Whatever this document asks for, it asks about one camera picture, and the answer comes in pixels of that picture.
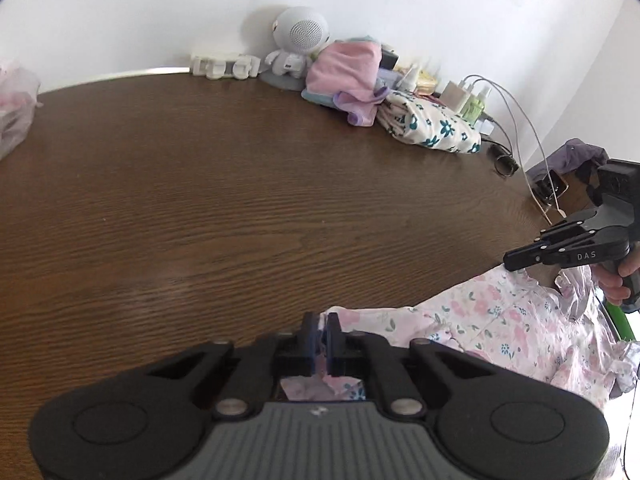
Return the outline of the right hand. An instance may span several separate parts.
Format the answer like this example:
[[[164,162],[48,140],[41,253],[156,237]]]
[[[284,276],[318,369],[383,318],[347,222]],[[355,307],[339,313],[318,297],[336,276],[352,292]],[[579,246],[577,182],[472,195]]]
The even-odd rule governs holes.
[[[628,276],[638,271],[639,263],[622,263],[618,270],[620,270],[620,274],[610,272],[600,264],[591,267],[592,276],[600,286],[600,289],[603,290],[606,300],[611,304],[616,304],[616,306],[620,306],[625,300],[631,298],[631,290],[624,285],[624,278],[628,278]]]

